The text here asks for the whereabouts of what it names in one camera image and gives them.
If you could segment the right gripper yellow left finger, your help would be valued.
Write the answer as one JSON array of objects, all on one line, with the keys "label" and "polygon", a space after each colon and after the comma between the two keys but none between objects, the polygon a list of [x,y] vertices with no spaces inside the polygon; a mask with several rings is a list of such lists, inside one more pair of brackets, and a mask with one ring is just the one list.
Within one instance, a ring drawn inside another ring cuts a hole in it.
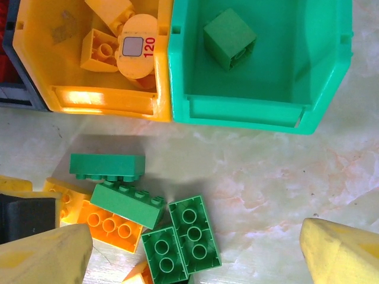
[{"label": "right gripper yellow left finger", "polygon": [[82,283],[93,241],[73,224],[1,245],[1,283]]}]

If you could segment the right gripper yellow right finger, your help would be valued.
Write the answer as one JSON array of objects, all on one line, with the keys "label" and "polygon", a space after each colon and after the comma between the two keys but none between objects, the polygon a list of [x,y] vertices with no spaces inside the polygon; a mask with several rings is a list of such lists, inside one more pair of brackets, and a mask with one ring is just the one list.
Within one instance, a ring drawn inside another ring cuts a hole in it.
[{"label": "right gripper yellow right finger", "polygon": [[314,283],[378,283],[378,234],[306,218],[300,247]]}]

